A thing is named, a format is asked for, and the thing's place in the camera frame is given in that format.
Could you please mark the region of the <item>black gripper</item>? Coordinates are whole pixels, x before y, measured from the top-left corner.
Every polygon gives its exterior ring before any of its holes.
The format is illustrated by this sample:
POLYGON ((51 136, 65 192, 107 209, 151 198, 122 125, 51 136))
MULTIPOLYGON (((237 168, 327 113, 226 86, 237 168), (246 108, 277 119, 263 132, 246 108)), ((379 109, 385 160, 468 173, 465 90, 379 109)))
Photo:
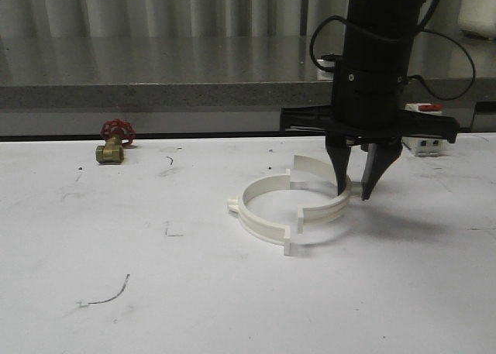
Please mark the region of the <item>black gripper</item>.
POLYGON ((381 176, 401 155, 401 138, 420 136, 456 141, 458 122, 450 117, 410 112, 400 106, 408 83, 407 55, 324 55, 317 62, 333 74, 328 105, 285 108, 281 129, 327 132, 326 151, 331 160, 337 194, 346 189, 351 148, 367 145, 361 184, 368 200, 381 176))

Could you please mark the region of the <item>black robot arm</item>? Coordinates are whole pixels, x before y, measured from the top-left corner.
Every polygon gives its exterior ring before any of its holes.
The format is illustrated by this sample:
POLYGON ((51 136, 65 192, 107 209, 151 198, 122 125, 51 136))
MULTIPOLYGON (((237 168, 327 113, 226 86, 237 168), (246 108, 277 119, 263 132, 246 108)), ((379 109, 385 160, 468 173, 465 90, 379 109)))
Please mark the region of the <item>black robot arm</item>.
POLYGON ((400 106, 425 1, 349 0, 342 20, 346 25, 343 51, 332 56, 330 104, 281 112, 282 129, 325 133, 339 192, 346 188, 352 146, 367 152, 361 181, 361 197, 367 200, 382 174, 401 155, 403 137, 456 140, 459 124, 454 118, 409 112, 400 106))

